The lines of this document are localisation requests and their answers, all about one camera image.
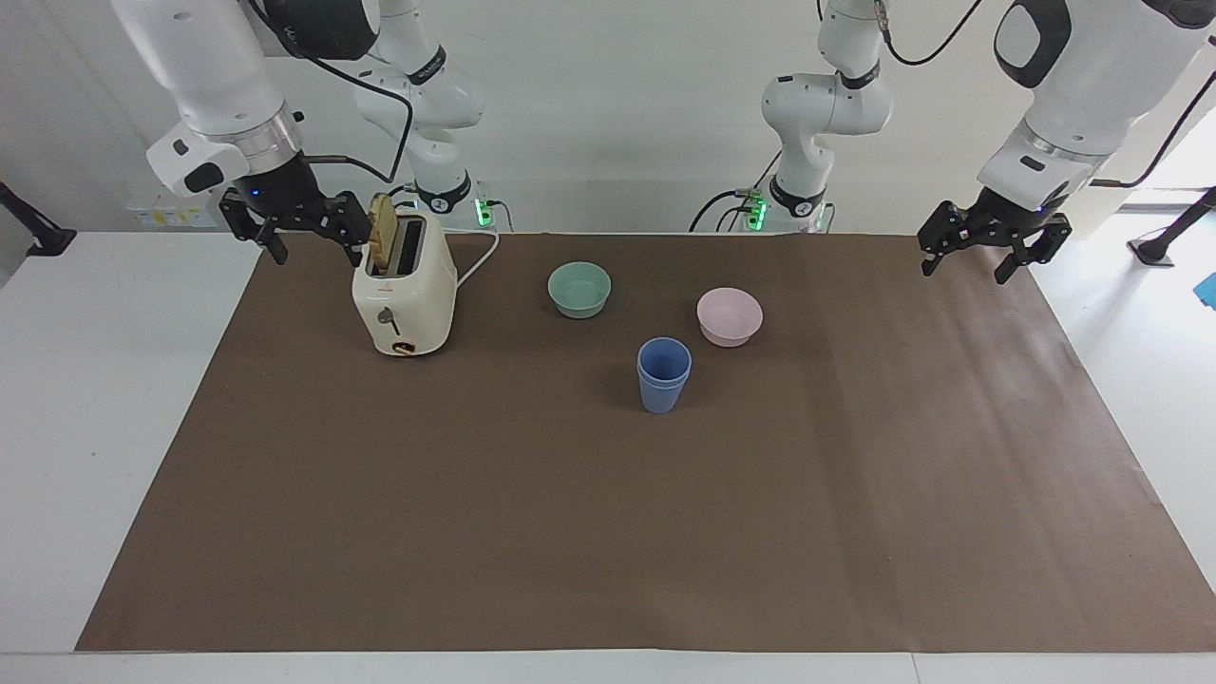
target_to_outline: green bowl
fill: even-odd
[[[590,262],[573,262],[548,276],[548,296],[562,315],[589,319],[604,310],[612,279],[608,271]]]

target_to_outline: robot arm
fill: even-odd
[[[287,259],[277,230],[311,230],[338,242],[351,264],[371,223],[351,192],[326,197],[304,157],[295,116],[266,73],[265,55],[233,0],[111,0],[179,123],[147,152],[161,180],[188,196],[231,183],[220,201],[240,240]],[[265,11],[322,56],[351,58],[376,40],[375,0],[266,0]],[[263,219],[259,224],[254,215]]]
[[[360,78],[412,102],[413,130],[405,131],[405,112],[395,102],[356,88],[360,113],[394,139],[410,135],[405,152],[416,191],[445,225],[488,225],[492,217],[449,133],[477,125],[485,106],[473,79],[449,63],[443,45],[427,32],[421,0],[381,0],[381,34],[372,56],[387,66]]]
[[[873,0],[829,0],[818,45],[835,74],[783,75],[764,95],[765,120],[782,141],[781,167],[765,189],[767,222],[783,230],[807,230],[827,192],[835,157],[818,136],[878,133],[894,108]]]
[[[1055,212],[1124,146],[1207,40],[1216,0],[1018,0],[996,35],[1002,69],[1035,102],[979,174],[968,209],[944,202],[919,231],[924,274],[976,245],[1007,247],[1007,282],[1071,234]]]

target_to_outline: bowl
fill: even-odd
[[[764,324],[755,297],[734,287],[710,290],[697,303],[700,332],[719,347],[742,347]]]
[[[597,315],[609,293],[608,271],[590,262],[572,262],[548,276],[548,296],[565,318],[581,320]]]

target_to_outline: cup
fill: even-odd
[[[642,386],[642,405],[652,414],[675,408],[680,392],[692,372],[692,352],[671,337],[655,337],[637,352],[637,377]]]

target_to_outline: pink bowl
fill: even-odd
[[[760,330],[764,309],[751,295],[733,287],[720,287],[700,298],[697,318],[706,340],[719,347],[741,347]]]

